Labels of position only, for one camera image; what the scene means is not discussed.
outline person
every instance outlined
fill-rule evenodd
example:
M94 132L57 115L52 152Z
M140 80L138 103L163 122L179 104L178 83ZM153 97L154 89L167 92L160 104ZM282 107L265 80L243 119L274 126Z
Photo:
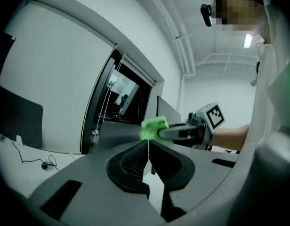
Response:
M210 144L239 151L244 144L258 142L272 130L288 124L288 119L280 120L278 116L284 108L274 110L267 90L290 61L290 30L286 18L270 0L214 0L211 16L234 31L246 31L264 40L264 45L256 48L260 66L250 125L219 129Z

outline cable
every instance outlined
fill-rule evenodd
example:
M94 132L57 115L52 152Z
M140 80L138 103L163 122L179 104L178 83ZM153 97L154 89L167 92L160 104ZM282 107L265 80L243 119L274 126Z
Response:
M48 157L48 160L50 161L51 164L44 162L44 161L43 161L42 159L40 159L40 158L35 159L35 160L32 160L32 161L23 160L20 150L15 146L15 144L13 143L13 140L11 140L11 142L12 142L13 146L15 147L15 149L18 150L18 153L19 153L19 156L20 156L20 158L21 158L22 163L24 163L24 162L42 161L42 163L44 163L44 164L46 164L46 165L54 166L54 167L56 168L56 170L59 171L58 168L56 167L56 166L57 166L57 162L56 162L56 159L55 159L54 156L50 155L51 157L54 158L55 164L50 160L50 156Z

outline white ceiling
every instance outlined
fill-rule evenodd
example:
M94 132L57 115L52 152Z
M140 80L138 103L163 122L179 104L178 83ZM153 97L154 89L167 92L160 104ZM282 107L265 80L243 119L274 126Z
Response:
M180 64L179 53L173 35L159 9L152 0L138 1L160 27ZM232 46L228 69L230 69L231 65L254 68L258 56L254 47L243 47L244 35L232 36L232 32L223 31L218 25L213 25L212 27L207 27L205 25L201 16L200 6L203 3L211 4L213 0L173 0L174 3L169 3L169 0L161 1L169 11L169 14L173 17L177 27L180 27L180 23L184 23L187 34L190 35L191 47L196 65L199 65L203 59L211 53L221 55L211 56L202 63L203 65L227 64L230 47ZM181 16L182 21L176 19L175 10Z

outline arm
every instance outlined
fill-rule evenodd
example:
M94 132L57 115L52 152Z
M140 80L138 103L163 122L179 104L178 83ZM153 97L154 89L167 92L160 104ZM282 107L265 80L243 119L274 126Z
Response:
M237 129L218 129L212 138L211 145L240 151L249 131L249 125Z

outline desk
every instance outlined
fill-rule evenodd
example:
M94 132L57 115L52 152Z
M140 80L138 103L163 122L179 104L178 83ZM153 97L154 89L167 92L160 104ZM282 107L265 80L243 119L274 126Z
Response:
M83 156L48 152L25 145L17 148L20 150L23 160L40 158L43 161L48 161L49 155L54 156L59 170ZM0 139L0 173L6 185L11 189L28 198L42 182L58 172L55 168L50 171L45 171L41 168L41 164L42 162L39 160L22 163L19 153L14 148L11 140L8 138Z

